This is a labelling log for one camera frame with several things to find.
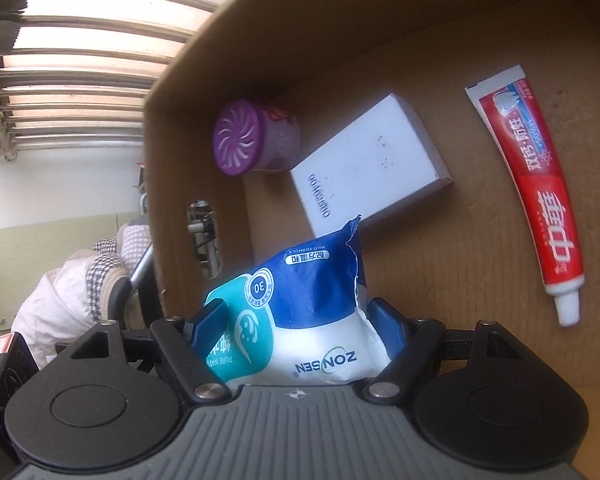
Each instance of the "round badge logo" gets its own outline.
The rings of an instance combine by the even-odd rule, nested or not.
[[[251,306],[260,308],[273,296],[273,275],[263,267],[257,270],[244,284],[244,297]]]

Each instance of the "small white cardboard box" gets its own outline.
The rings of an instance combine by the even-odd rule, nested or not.
[[[390,94],[291,170],[314,235],[362,225],[452,179],[413,108]]]

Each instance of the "slotted purple lid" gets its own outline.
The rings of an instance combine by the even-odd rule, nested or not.
[[[218,168],[229,175],[251,170],[262,154],[264,130],[257,105],[244,99],[229,103],[214,128],[214,156]]]

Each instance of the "teal label section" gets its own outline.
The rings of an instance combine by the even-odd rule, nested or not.
[[[262,285],[262,282],[269,281],[270,273],[264,276],[264,280],[261,274],[262,269],[254,275],[238,276],[213,290],[206,298],[207,303],[221,298],[229,309],[227,330],[206,357],[206,364],[223,381],[257,374],[267,367],[271,359],[273,318],[267,284]]]

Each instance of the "blue and white plastic package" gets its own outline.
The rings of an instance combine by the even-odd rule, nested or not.
[[[282,251],[208,295],[207,303],[225,301],[229,322],[206,363],[230,387],[349,383],[389,363],[361,309],[359,222]]]

